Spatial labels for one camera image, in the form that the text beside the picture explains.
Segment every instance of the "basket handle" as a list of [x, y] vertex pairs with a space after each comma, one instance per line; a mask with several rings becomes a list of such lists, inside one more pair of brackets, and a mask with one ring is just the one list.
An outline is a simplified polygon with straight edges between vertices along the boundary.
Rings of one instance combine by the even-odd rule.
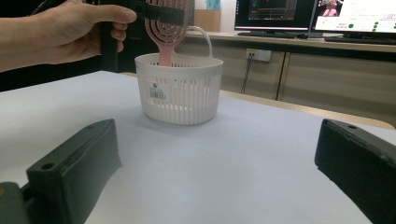
[[203, 30], [201, 27], [198, 27], [198, 26], [189, 26], [188, 29], [189, 30], [199, 31], [205, 37], [205, 39], [207, 41], [207, 44], [209, 45], [209, 56], [208, 56], [208, 58], [213, 58], [212, 42], [210, 42], [209, 35], [205, 32], [205, 30]]

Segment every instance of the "wall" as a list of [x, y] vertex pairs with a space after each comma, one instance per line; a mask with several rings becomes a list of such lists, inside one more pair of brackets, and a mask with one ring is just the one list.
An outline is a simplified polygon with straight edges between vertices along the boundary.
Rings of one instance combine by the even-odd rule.
[[[222, 33], [238, 33], [233, 29], [236, 0], [220, 0], [220, 3], [220, 31]], [[206, 0], [195, 0], [195, 9], [206, 9]]]
[[[178, 54], [207, 57], [209, 47], [203, 44], [183, 43]], [[240, 92], [247, 74], [246, 50], [242, 48], [213, 46], [213, 57], [224, 62], [221, 89]], [[270, 62], [252, 61], [248, 70], [245, 94], [275, 99], [282, 68], [283, 53], [273, 51]]]

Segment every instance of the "finger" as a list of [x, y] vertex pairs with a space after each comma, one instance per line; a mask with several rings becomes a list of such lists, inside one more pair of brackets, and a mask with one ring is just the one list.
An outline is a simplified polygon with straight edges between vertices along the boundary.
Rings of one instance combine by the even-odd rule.
[[67, 0], [63, 2], [61, 5], [68, 5], [68, 4], [81, 4], [83, 1], [81, 0]]
[[126, 23], [119, 23], [119, 22], [113, 22], [113, 27], [116, 28], [117, 30], [126, 30], [128, 28], [128, 24]]
[[125, 31], [120, 31], [120, 30], [112, 29], [110, 33], [111, 33], [111, 36], [113, 36], [113, 38], [115, 38], [115, 39], [117, 39], [117, 40], [123, 41], [123, 40], [126, 38], [126, 33], [125, 33]]
[[136, 20], [136, 13], [127, 7], [115, 5], [94, 6], [84, 4], [84, 16], [89, 22], [114, 21], [118, 23], [130, 23]]

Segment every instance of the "white plastic basket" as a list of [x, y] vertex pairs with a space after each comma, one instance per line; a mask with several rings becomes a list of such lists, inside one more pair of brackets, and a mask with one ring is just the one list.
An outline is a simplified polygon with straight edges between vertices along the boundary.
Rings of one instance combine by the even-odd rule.
[[176, 125], [212, 119], [218, 110], [223, 61], [214, 59], [209, 36], [209, 56], [173, 54], [172, 66], [159, 66], [159, 53], [135, 58], [143, 112], [152, 119]]

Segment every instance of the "power outlet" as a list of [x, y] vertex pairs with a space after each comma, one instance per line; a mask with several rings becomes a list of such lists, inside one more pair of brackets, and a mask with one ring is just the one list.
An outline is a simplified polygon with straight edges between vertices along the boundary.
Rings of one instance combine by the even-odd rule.
[[247, 59], [250, 57], [252, 60], [269, 62], [271, 61], [271, 50], [265, 49], [247, 49]]
[[257, 49], [247, 49], [247, 59], [258, 60], [259, 51]]

